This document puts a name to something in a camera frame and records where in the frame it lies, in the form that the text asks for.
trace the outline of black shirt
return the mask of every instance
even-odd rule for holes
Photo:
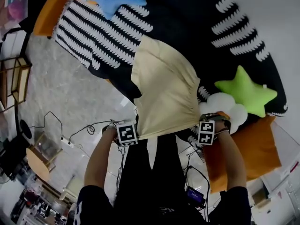
[[[248,200],[248,191],[244,187],[234,187],[221,196],[221,201],[214,211],[210,213],[210,222],[207,223],[201,214],[188,204],[182,207],[173,207],[172,204],[160,204],[152,211],[143,210],[143,198],[141,203],[132,207],[132,214],[119,216],[110,204],[104,190],[97,186],[83,187],[79,193],[77,209],[75,213],[75,225],[109,223],[111,220],[132,221],[133,218],[143,217],[151,220],[163,218],[193,219],[198,224],[239,224],[251,223],[251,209]]]

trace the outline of black sleeve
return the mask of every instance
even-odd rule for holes
[[[224,217],[221,224],[251,224],[251,208],[245,187],[233,187],[226,192]]]
[[[79,193],[74,224],[94,224],[95,219],[101,215],[109,216],[113,207],[104,190],[98,186],[83,187]]]

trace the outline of black and white marker cube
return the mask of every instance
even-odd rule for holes
[[[120,145],[125,147],[137,144],[137,136],[135,132],[135,125],[132,121],[117,124],[118,139]]]
[[[212,145],[215,134],[215,121],[200,122],[198,143],[200,145]]]

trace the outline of gray floor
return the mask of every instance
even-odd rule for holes
[[[19,106],[19,116],[29,126],[42,126],[44,115],[52,111],[63,124],[63,136],[71,134],[84,126],[107,119],[133,119],[134,105],[128,102],[124,106],[124,96],[107,81],[93,76],[80,62],[61,48],[57,43],[45,37],[31,36],[27,47],[27,56],[33,64],[28,82],[26,102]],[[42,144],[44,151],[62,148],[63,152],[55,160],[56,168],[51,172],[48,181],[58,191],[67,185],[72,175],[83,178],[84,171],[97,142],[101,137],[102,125],[96,125],[94,135],[85,130],[75,135],[70,148],[60,141],[60,124],[52,116],[47,115],[46,127],[32,128],[37,139],[42,131],[53,141]],[[186,166],[187,142],[178,139],[178,150],[183,166]],[[156,139],[148,144],[150,164],[153,165],[156,153]],[[194,165],[202,171],[206,170],[197,155],[193,156]],[[112,145],[108,172],[105,180],[105,191],[112,201],[116,189],[116,176],[120,167],[121,155],[115,144]],[[200,187],[202,179],[191,180],[195,187]]]

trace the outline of beige shorts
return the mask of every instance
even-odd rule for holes
[[[143,35],[135,53],[131,80],[142,94],[134,100],[140,139],[178,132],[199,123],[200,79],[174,48]]]

